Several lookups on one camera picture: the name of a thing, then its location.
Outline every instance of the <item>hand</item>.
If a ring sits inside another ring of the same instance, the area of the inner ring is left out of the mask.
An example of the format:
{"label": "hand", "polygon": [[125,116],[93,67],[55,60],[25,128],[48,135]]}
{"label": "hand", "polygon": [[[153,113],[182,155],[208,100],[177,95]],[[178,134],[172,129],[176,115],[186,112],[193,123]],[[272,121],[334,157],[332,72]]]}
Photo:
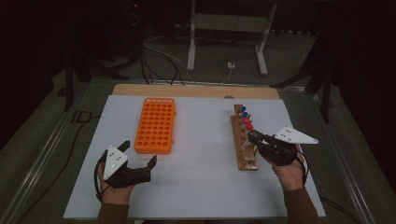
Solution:
{"label": "hand", "polygon": [[104,164],[101,163],[98,169],[98,176],[100,179],[100,189],[103,192],[102,203],[129,204],[129,197],[134,189],[134,185],[123,189],[113,189],[103,179],[104,170]]}
{"label": "hand", "polygon": [[[304,162],[304,158],[301,153],[297,153],[297,157]],[[284,191],[292,191],[295,189],[301,189],[304,187],[303,183],[303,167],[297,160],[293,161],[290,165],[277,166],[271,161],[268,161],[272,165],[272,169],[279,179],[280,185]]]}

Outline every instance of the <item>wooden board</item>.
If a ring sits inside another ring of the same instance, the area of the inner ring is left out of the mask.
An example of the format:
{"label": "wooden board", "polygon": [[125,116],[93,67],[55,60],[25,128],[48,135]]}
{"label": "wooden board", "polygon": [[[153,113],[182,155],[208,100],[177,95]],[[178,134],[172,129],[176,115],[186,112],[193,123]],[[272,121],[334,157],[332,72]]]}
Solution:
{"label": "wooden board", "polygon": [[235,144],[236,161],[238,164],[238,170],[240,171],[257,171],[259,165],[256,162],[256,153],[254,145],[250,144],[246,148],[242,148],[242,145],[248,140],[244,134],[242,128],[241,116],[238,115],[241,111],[242,105],[234,105],[235,115],[231,116],[231,124],[233,126],[233,141]]}

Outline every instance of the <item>white stand leg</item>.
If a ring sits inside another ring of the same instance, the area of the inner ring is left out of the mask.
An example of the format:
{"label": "white stand leg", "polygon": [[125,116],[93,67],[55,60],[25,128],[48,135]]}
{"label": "white stand leg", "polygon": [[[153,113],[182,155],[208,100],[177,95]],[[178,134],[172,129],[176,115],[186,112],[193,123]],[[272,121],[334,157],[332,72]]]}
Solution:
{"label": "white stand leg", "polygon": [[191,0],[191,35],[187,70],[192,72],[195,64],[195,0]]}

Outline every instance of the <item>orange test tube rack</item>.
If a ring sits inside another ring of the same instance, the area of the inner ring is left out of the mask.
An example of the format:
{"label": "orange test tube rack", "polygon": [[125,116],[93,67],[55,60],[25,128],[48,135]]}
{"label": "orange test tube rack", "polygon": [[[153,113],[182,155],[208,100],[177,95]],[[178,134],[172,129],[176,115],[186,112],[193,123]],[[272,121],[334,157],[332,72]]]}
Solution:
{"label": "orange test tube rack", "polygon": [[173,144],[175,100],[146,98],[140,114],[134,149],[142,154],[169,154]]}

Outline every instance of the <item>forearm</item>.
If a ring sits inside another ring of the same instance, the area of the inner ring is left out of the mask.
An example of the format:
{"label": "forearm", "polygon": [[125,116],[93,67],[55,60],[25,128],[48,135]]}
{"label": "forearm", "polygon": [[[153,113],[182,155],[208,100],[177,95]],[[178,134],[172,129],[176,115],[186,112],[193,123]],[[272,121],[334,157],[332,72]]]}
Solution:
{"label": "forearm", "polygon": [[284,191],[289,224],[322,224],[305,188]]}
{"label": "forearm", "polygon": [[102,203],[97,219],[98,224],[125,224],[128,219],[129,205]]}

